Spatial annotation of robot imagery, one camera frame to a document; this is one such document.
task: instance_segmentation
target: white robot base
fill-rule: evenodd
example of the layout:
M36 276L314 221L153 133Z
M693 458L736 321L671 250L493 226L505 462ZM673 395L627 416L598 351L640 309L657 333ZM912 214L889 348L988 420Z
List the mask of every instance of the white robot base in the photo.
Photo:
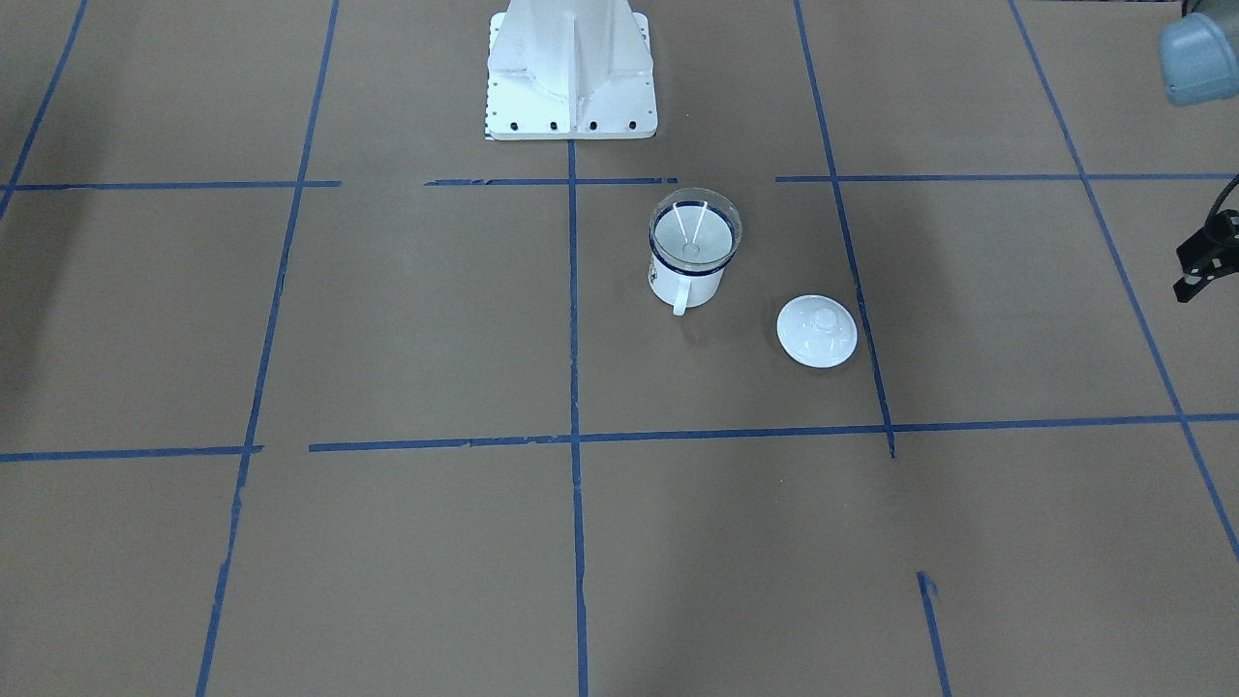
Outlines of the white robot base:
M649 137L658 130L649 20L627 0L512 0L491 19L486 135Z

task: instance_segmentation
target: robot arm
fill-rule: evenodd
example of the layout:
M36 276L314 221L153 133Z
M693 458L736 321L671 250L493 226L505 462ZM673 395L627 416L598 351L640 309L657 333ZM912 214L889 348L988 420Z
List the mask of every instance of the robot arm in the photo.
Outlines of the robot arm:
M1183 0L1183 19L1161 33L1166 97L1180 106L1239 94L1239 0ZM1175 297L1187 302L1211 281L1239 270L1239 210L1222 210L1239 176L1222 189L1204 227L1178 245L1183 277Z

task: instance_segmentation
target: blue tape line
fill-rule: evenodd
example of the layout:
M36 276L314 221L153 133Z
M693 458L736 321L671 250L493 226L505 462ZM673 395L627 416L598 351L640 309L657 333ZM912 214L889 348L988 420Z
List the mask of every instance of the blue tape line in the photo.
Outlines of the blue tape line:
M1154 173L1089 173L1090 180L1097 181L1196 181L1196 180L1224 180L1230 181L1235 175L1223 173L1223 172L1187 172L1187 173L1175 173L1175 172L1154 172Z
M1018 420L995 422L957 423L904 423L895 425L898 433L957 432L957 431L1011 431L1037 428L1084 428L1097 426L1136 426L1178 423L1175 416L1151 417L1098 417L1080 420Z
M938 666L938 685L942 697L950 697L950 677L947 675L947 657L942 651L942 638L938 635L938 617L933 610L933 599L938 587L924 572L917 572L917 586L921 588L921 605L926 610L926 624L929 626L929 641L933 643L933 661Z
M615 177L615 178L577 178L575 186L623 186L676 183L675 177ZM436 178L425 186L567 186L566 178Z
M114 183L19 183L15 191L165 191L181 188L338 188L338 178L296 181L126 181Z
M1187 421L1194 423L1227 423L1239 422L1239 413L1217 415L1188 415ZM940 433L964 431L1016 431L1016 430L1054 430L1054 428L1089 428L1089 427L1119 427L1141 425L1177 425L1180 420L1175 415L1151 415L1135 417L1092 417L1075 420L1012 420L989 422L927 422L927 423L895 423L891 428L896 433ZM617 433L582 433L575 437L581 443L628 443L643 441L724 441L733 438L794 438L794 437L820 437L820 436L860 436L886 433L883 425L861 426L825 426L825 427L794 427L794 428L745 428L745 430L715 430L715 431L634 431ZM362 451L425 451L435 448L487 448L509 446L555 446L571 443L572 435L559 436L508 436L499 438L436 438L426 441L373 441L373 442L339 442L339 443L315 443L310 446L311 453L347 453Z
M1217 511L1218 520L1222 522L1222 530L1227 535L1227 540L1230 542L1230 551L1239 562L1239 537L1235 536L1234 526L1230 524L1230 517L1227 515L1227 510L1222 504L1222 499L1218 496L1217 488L1213 485L1213 477L1209 474L1209 468L1204 464L1204 458L1201 456L1201 449L1196 443L1196 436L1192 433L1192 427L1183 413L1183 406L1180 404L1178 394L1175 391L1175 385L1171 383L1170 373L1166 370L1166 363L1162 361L1161 352L1157 348L1157 342L1154 339L1152 329L1149 327L1149 321L1145 318L1145 312L1140 307L1140 300L1136 297L1135 287L1131 285L1131 279L1127 277L1127 269L1123 264L1123 258L1119 255L1119 248L1114 241L1114 236L1110 234L1110 225L1105 222L1105 215L1101 213L1101 206L1098 203L1097 193L1093 191L1093 183L1089 181L1089 175L1084 170L1084 162L1080 160L1079 150L1075 147L1075 141L1072 139L1070 131L1067 129L1067 120L1063 118L1063 111L1058 106L1058 99L1054 98L1054 92L1049 87L1049 79L1046 77L1046 71L1041 66L1041 58L1037 57L1037 50L1032 46L1032 37L1028 35L1028 28L1023 24L1023 16L1020 14L1020 9L1016 6L1015 0L1007 0L1007 6L1011 7L1011 14L1015 16L1016 26L1020 27L1020 35L1023 37L1023 45L1028 50L1028 56L1032 58L1032 64L1037 69L1037 77L1041 78L1041 87L1046 90L1046 97L1049 99L1049 105L1053 108L1054 118L1058 120L1058 126L1063 131L1063 140L1067 142L1067 149L1072 154L1072 160L1075 162L1075 170L1079 172L1079 180L1084 184L1084 191L1088 193L1089 204L1093 206L1093 214L1097 217L1098 224L1101 227L1101 234L1105 236L1105 245L1110 251L1110 258L1114 260L1114 266L1119 271L1119 279L1123 281L1123 288L1127 293L1127 300L1131 302L1131 308L1136 313L1136 319L1140 322L1140 331L1145 334L1145 342L1149 344L1149 352L1154 357L1154 363L1157 365L1157 373L1161 375L1162 385L1166 387L1166 395L1170 397L1171 405L1175 409L1175 416L1178 420L1180 428L1183 431L1183 438L1187 439L1187 446L1192 451L1192 458L1196 461L1196 468L1201 473L1201 479L1204 480L1204 487L1209 493L1209 499L1213 501L1213 510Z
M1056 173L974 173L974 175L838 175L838 176L777 176L778 183L826 183L840 182L873 182L873 181L1075 181L1078 175Z
M855 436L864 433L886 433L882 425L873 426L828 426L804 428L746 428L719 431L648 431L627 433L590 433L581 437L581 443L623 443L633 441L721 441L730 438L789 438L797 436Z
M43 124L43 116L47 115L47 106L52 103L52 94L56 93L56 85L61 83L61 76L64 74L64 64L69 62L69 53L73 51L73 43L77 42L78 30L82 27L82 17L85 16L85 6L88 0L82 0L78 5L77 15L73 16L73 26L69 27L69 36L64 41L64 48L61 51L61 59L56 62L56 69L52 72L52 80L47 84L47 92L43 93L43 100L38 104L38 110L35 111L35 121L30 124L30 131L26 134L26 141L21 145L21 154L17 155L17 163L12 168L12 176L9 177L9 188L5 189L4 197L0 197L0 219L4 219L5 212L9 209L9 201L12 199L14 186L21 178L21 171L26 168L26 160L30 158L30 149L35 145L35 136L38 135L38 126Z
M554 446L571 436L510 436L499 438L435 438L427 441L373 441L313 443L311 453L356 453L361 451L431 451L437 448L494 448L501 446Z
M1152 172L1152 173L1090 173L1088 177L1097 181L1229 181L1233 173L1223 172ZM991 173L991 175L788 175L777 176L777 183L828 183L841 182L872 182L872 181L1079 181L1078 173Z
M42 453L0 453L0 463L53 463L62 461L138 461L144 458L197 458L260 453L261 446L224 446L218 448L145 448L139 451L58 451Z
M332 0L331 16L327 19L327 36L323 41L322 58L318 63L318 80L315 84L313 99L310 104L310 120L306 124L305 141L301 146L301 165L297 168L297 186L292 189L292 206L289 209L289 224L284 230L284 246L280 251L280 267L275 275L275 291L271 295L271 310L266 318L266 334L263 339L263 355L258 364L258 379L254 381L254 402L245 428L245 446L252 447L258 433L258 417L263 407L263 389L266 385L266 370L271 361L271 345L275 342L275 324L280 313L280 298L284 295L284 277L289 269L289 251L292 248L292 235L297 227L301 208L301 194L305 191L306 171L310 168L310 151L313 146L313 131L318 123L318 105L322 103L322 90L327 82L327 66L331 61L331 43L336 35L336 17L339 15L339 0ZM202 650L202 666L198 670L197 697L206 697L207 681L211 678L211 662L216 651L216 638L219 633L219 618L223 613L224 594L228 589L228 572L232 568L233 550L237 543L237 529L240 522L242 490L249 475L250 453L240 457L237 469L237 488L233 490L232 517L228 526L228 552L219 566L219 578L216 582L216 595L211 608L211 623L207 628L207 640Z
M1239 422L1239 415L1187 415L1187 421L1192 423Z
M571 357L572 421L572 537L576 558L576 688L579 697L590 695L590 651L585 608L585 514L581 496L581 407L580 407L580 302L576 258L576 141L567 141L567 261L569 261L569 354Z
M616 177L616 178L579 178L576 180L577 186L624 186L624 184L649 184L649 183L672 183L665 177L657 176L634 176L634 177Z
M795 24L800 30L800 47L804 51L804 67L809 72L809 87L813 89L813 103L818 109L818 126L821 129L821 146L826 151L826 167L830 170L831 186L835 193L835 208L839 212L839 228L844 235L844 246L847 250L847 266L851 269L852 282L856 285L856 306L860 310L860 321L865 327L865 340L869 343L869 359L873 364L873 386L877 390L877 404L882 410L882 423L886 426L886 443L891 449L891 457L896 457L895 431L891 428L891 409L886 404L886 387L882 384L882 368L877 361L877 344L873 340L873 328L869 322L869 308L865 305L865 288L860 281L860 266L856 262L856 249L852 246L851 229L847 225L847 209L844 207L844 192L839 186L839 170L835 168L835 151L830 145L830 130L826 128L826 110L821 105L821 92L818 89L818 73L813 67L813 53L809 51L809 35L804 28L804 10L800 0L793 0L795 5Z

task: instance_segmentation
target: mug handle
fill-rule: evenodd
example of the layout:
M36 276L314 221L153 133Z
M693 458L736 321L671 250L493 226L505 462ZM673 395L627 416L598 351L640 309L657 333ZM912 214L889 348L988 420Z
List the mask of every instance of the mug handle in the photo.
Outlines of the mug handle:
M689 305L690 287L693 287L693 281L685 276L680 276L680 285L675 288L675 302L672 303L672 313L676 317L684 314L684 308Z

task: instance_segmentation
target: floor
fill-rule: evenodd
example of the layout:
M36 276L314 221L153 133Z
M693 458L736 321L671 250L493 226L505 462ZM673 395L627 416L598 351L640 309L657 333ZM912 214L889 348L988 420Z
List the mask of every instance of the floor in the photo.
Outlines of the floor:
M1239 693L1177 2L636 2L658 135L576 144L482 137L503 9L0 5L0 693Z

